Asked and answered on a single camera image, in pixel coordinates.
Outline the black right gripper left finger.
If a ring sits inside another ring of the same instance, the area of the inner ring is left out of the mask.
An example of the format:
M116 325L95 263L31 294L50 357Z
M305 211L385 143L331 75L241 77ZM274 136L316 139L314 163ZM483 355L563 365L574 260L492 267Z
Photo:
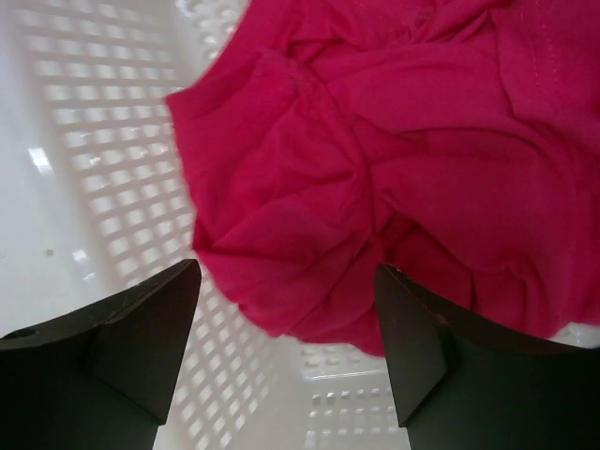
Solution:
M202 281L186 259L1 339L4 449L151 449L165 425Z

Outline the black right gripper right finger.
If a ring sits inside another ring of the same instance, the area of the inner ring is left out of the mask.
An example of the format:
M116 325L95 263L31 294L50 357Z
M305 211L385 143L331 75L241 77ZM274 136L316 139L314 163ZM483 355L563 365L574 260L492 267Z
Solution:
M595 449L599 351L489 321L380 266L398 424L414 449Z

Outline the magenta t-shirt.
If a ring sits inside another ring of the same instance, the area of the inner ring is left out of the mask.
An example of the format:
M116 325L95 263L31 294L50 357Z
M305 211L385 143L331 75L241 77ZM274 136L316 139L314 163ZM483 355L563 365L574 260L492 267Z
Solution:
M192 246L268 335L383 354L389 263L550 338L599 322L595 1L253 1L166 99Z

